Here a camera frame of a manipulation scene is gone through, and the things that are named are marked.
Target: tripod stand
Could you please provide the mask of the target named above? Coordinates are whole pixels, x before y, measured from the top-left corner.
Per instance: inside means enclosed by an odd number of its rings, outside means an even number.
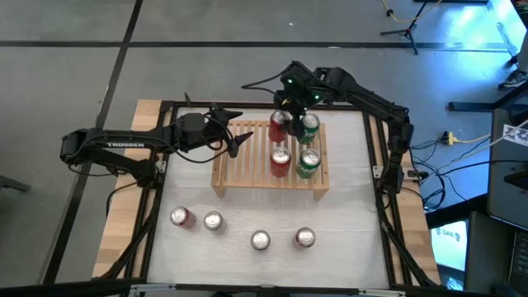
[[[427,2],[424,2],[422,4],[422,7],[420,7],[420,10],[418,11],[416,16],[414,17],[414,20],[412,20],[411,25],[407,29],[396,30],[396,31],[385,31],[385,32],[380,32],[379,34],[382,35],[382,36],[391,35],[391,34],[400,34],[401,36],[403,36],[403,37],[405,37],[405,38],[407,38],[408,40],[411,41],[412,48],[414,49],[414,54],[418,54],[418,49],[417,49],[416,43],[414,43],[414,39],[413,39],[412,29],[415,26],[414,23],[417,21],[418,17],[420,16],[420,14],[423,11],[423,8],[425,8],[426,5],[427,5]],[[387,11],[387,17],[390,17],[390,15],[393,14],[393,13],[394,13],[394,11],[392,9],[389,9]]]

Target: wooden rack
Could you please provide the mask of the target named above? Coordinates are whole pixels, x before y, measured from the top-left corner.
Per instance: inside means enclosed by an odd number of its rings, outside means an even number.
[[[230,158],[225,153],[214,160],[211,186],[216,195],[223,197],[226,187],[255,187],[313,190],[313,198],[320,200],[330,189],[324,124],[321,124],[315,139],[308,145],[299,144],[297,139],[290,135],[287,135],[285,141],[280,144],[270,141],[269,124],[267,120],[232,120],[229,122],[229,130],[233,135],[253,131],[253,136],[243,143],[236,158]],[[291,152],[291,165],[288,176],[277,178],[270,172],[270,153],[281,146]],[[321,165],[309,179],[298,177],[295,171],[299,155],[305,149],[316,149],[321,155]]]

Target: green soda can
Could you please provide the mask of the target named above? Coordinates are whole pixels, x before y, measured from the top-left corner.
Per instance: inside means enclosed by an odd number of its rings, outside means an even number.
[[[300,178],[311,178],[321,164],[321,156],[315,149],[306,149],[300,154],[297,162],[297,175]]]
[[[300,144],[311,144],[319,130],[319,118],[314,114],[307,114],[303,116],[302,123],[304,134],[302,137],[297,137],[297,141]]]

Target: upright can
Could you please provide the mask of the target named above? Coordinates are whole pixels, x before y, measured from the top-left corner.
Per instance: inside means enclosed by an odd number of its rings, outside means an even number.
[[[270,170],[274,177],[285,177],[290,171],[291,154],[287,148],[275,148],[270,154]]]
[[[255,233],[251,235],[250,243],[254,249],[264,251],[270,246],[270,234],[262,230],[255,231]]]
[[[284,111],[273,111],[270,117],[270,131],[268,133],[271,141],[281,143],[286,139],[285,123],[288,118],[288,114]]]
[[[311,178],[321,164],[321,156],[315,149],[306,149],[300,154],[297,162],[297,175],[300,178]]]
[[[204,217],[204,227],[209,231],[220,234],[226,229],[224,217],[218,211],[210,211]]]
[[[297,141],[301,144],[311,144],[314,141],[315,135],[321,125],[319,118],[314,114],[307,114],[303,116],[303,136],[297,137]]]
[[[187,208],[178,206],[171,213],[171,222],[183,228],[192,228],[196,224],[196,216]]]
[[[314,243],[315,232],[312,229],[303,227],[295,232],[294,245],[297,248],[309,248],[313,246]]]

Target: white tabletop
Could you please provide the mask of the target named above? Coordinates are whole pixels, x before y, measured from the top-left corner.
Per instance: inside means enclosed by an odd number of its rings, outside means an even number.
[[[178,115],[206,109],[182,108]],[[241,109],[240,120],[267,120],[270,110]],[[202,285],[280,285],[388,288],[380,227],[370,175],[363,116],[359,111],[315,111],[326,124],[330,191],[316,202],[310,191],[211,188],[212,163],[193,164],[171,155],[156,227],[149,283]],[[189,158],[213,156],[208,148]],[[169,219],[177,206],[198,219],[192,230]],[[201,220],[212,210],[228,223],[216,235]],[[292,244],[295,231],[309,227],[316,243],[305,250]],[[271,246],[256,251],[251,234],[266,230]]]

